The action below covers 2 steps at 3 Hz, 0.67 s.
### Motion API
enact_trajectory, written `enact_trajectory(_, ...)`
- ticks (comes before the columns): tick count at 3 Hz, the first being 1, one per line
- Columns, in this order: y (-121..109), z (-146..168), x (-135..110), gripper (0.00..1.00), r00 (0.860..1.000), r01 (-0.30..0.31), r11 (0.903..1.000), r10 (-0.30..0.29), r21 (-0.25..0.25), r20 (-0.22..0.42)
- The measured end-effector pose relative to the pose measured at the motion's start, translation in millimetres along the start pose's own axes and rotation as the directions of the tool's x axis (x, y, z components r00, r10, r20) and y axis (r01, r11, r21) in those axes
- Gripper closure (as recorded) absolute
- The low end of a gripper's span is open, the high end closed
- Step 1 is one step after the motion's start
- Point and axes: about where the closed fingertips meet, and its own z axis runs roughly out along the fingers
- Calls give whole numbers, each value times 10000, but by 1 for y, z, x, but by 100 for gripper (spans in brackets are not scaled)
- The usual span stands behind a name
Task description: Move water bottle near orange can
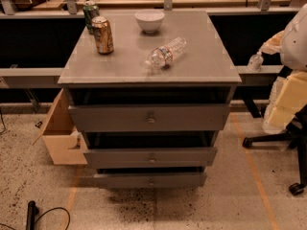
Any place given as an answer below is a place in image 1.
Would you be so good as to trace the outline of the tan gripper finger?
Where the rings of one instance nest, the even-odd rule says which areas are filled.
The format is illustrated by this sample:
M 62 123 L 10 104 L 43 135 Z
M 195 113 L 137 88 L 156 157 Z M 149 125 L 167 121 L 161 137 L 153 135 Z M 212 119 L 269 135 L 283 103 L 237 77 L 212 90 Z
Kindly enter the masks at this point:
M 276 53 L 279 53 L 281 50 L 281 39 L 283 34 L 284 32 L 280 31 L 274 36 L 272 36 L 270 39 L 268 39 L 262 44 L 259 51 L 268 55 L 274 55 Z

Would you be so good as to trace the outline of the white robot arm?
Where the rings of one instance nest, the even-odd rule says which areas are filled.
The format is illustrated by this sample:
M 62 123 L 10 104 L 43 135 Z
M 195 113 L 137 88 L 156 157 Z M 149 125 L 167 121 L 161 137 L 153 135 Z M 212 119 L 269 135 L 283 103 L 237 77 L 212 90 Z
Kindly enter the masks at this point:
M 307 4 L 288 23 L 277 40 L 267 40 L 259 49 L 265 54 L 280 54 L 281 63 L 293 70 L 307 71 Z

